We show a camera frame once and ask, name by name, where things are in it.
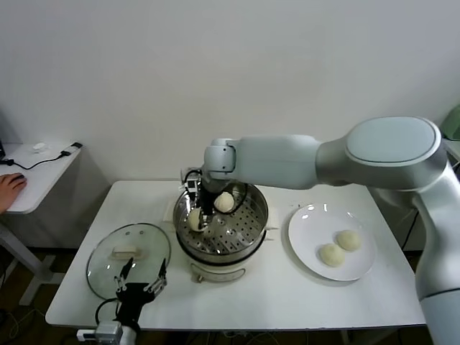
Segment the bare person hand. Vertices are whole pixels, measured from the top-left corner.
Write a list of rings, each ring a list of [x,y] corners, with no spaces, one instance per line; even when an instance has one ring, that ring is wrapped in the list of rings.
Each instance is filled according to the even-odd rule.
[[[0,180],[0,211],[6,212],[27,185],[27,179],[21,173],[5,174]]]

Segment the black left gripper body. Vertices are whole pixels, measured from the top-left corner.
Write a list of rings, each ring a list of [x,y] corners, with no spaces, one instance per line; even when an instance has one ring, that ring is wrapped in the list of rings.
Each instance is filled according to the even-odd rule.
[[[116,290],[120,302],[116,320],[138,321],[144,305],[155,299],[155,291],[147,283],[129,282]]]

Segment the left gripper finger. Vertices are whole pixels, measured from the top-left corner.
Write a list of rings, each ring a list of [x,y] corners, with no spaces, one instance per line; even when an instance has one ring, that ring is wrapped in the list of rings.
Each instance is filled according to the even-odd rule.
[[[149,283],[146,287],[144,287],[144,291],[147,293],[161,293],[167,286],[166,273],[166,259],[163,259],[156,279],[153,282]]]
[[[128,262],[122,267],[120,273],[114,277],[117,292],[121,292],[127,289],[127,278],[132,268],[133,262],[134,262],[134,258],[131,257],[128,260]]]

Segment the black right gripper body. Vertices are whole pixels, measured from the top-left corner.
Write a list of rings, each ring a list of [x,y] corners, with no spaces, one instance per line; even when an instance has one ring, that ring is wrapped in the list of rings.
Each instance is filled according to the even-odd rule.
[[[201,211],[203,215],[212,215],[213,208],[214,208],[214,200],[216,198],[216,194],[210,192],[206,188],[206,184],[204,181],[200,182],[199,189],[198,189],[198,199],[199,205],[201,207]]]

